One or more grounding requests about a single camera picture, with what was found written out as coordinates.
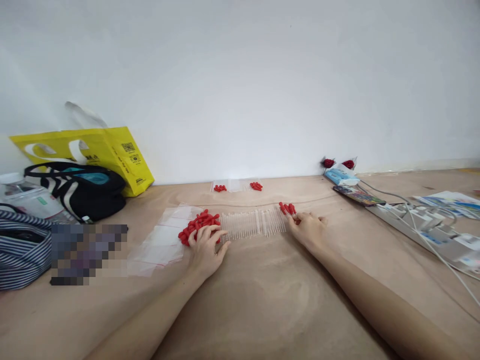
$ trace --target qr code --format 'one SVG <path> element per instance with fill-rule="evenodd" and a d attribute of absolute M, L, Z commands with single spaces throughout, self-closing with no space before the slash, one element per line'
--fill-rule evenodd
<path fill-rule="evenodd" d="M 131 151 L 135 151 L 135 146 L 131 143 L 131 142 L 126 142 L 124 144 L 122 144 L 123 146 L 123 149 L 129 153 Z"/>

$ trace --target striped bag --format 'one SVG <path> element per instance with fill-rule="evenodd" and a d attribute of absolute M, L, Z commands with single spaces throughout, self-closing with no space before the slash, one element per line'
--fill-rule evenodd
<path fill-rule="evenodd" d="M 0 290 L 33 283 L 52 265 L 52 222 L 23 213 L 0 210 Z"/>

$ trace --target water bottle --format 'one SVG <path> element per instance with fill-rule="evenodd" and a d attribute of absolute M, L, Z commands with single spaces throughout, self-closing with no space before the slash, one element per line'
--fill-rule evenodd
<path fill-rule="evenodd" d="M 29 215 L 56 224 L 79 223 L 46 188 L 26 181 L 18 172 L 0 175 L 0 184 L 5 185 L 5 202 Z"/>

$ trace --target forearm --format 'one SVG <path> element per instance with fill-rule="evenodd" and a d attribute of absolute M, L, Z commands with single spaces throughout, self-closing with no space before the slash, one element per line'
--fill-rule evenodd
<path fill-rule="evenodd" d="M 203 282 L 188 272 L 102 341 L 86 359 L 150 359 Z"/>
<path fill-rule="evenodd" d="M 435 324 L 332 250 L 311 250 L 378 334 L 404 359 L 468 359 Z"/>

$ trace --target white cable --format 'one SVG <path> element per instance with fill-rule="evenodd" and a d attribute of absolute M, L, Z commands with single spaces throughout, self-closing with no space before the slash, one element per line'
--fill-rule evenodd
<path fill-rule="evenodd" d="M 413 228 L 410 226 L 410 224 L 408 224 L 405 220 L 403 220 L 400 216 L 398 216 L 396 213 L 394 213 L 393 211 L 387 209 L 387 208 L 384 208 L 385 210 L 387 210 L 388 212 L 394 214 L 401 222 L 405 223 L 409 228 L 411 228 L 422 240 L 423 242 L 430 248 L 431 252 L 434 253 L 442 263 L 444 263 L 450 270 L 451 272 L 458 278 L 458 280 L 460 280 L 461 284 L 463 285 L 463 287 L 468 291 L 468 293 L 470 294 L 470 296 L 472 297 L 472 299 L 476 302 L 476 304 L 480 307 L 480 301 L 478 301 L 478 299 L 475 297 L 474 293 L 470 290 L 470 288 L 467 286 L 467 284 L 462 280 L 462 278 L 460 277 L 460 275 L 458 275 L 455 270 L 452 268 L 452 266 L 446 262 L 444 260 L 444 258 L 437 252 L 437 250 L 434 249 L 434 247 L 432 245 L 430 245 L 430 243 L 425 240 L 424 236 L 419 232 L 419 230 L 417 229 L 417 226 L 415 225 L 415 221 L 414 221 L 414 217 L 412 215 L 412 213 L 410 212 L 410 209 L 408 206 L 406 206 L 406 209 L 408 211 L 408 214 L 410 215 L 411 217 L 411 223 L 413 224 Z"/>
<path fill-rule="evenodd" d="M 430 205 L 429 206 L 430 208 L 438 208 L 440 209 L 441 211 L 445 211 L 445 212 L 450 212 L 449 210 L 445 209 L 445 208 L 456 208 L 456 209 L 460 209 L 460 210 L 457 210 L 459 213 L 461 213 L 462 211 L 464 212 L 467 212 L 469 213 L 475 220 L 480 220 L 480 216 L 478 216 L 477 214 L 475 214 L 473 211 L 470 211 L 469 209 L 461 206 L 461 205 L 456 205 L 456 204 L 442 204 L 442 205 Z"/>
<path fill-rule="evenodd" d="M 473 278 L 473 279 L 475 279 L 475 280 L 480 281 L 480 277 L 476 277 L 475 275 L 472 275 L 471 273 L 468 273 L 468 272 L 466 272 L 466 271 L 463 271 L 463 270 L 459 269 L 458 267 L 453 266 L 452 264 L 450 264 L 450 266 L 451 266 L 452 268 L 454 268 L 455 270 L 457 270 L 457 271 L 459 271 L 459 272 L 461 272 L 461 273 L 464 273 L 465 275 L 467 275 L 467 276 L 469 276 L 469 277 L 471 277 L 471 278 Z"/>
<path fill-rule="evenodd" d="M 360 180 L 362 183 L 364 183 L 365 185 L 367 185 L 369 188 L 372 188 L 373 190 L 379 192 L 379 193 L 382 193 L 382 194 L 387 194 L 387 195 L 392 195 L 396 198 L 399 198 L 399 199 L 402 199 L 404 202 L 406 202 L 408 205 L 412 205 L 412 203 L 410 201 L 408 201 L 406 198 L 404 198 L 403 196 L 400 196 L 400 195 L 397 195 L 397 194 L 394 194 L 392 192 L 386 192 L 386 191 L 382 191 L 382 190 L 378 190 L 376 188 L 374 188 L 372 185 L 369 185 L 367 184 L 365 181 L 363 180 Z"/>

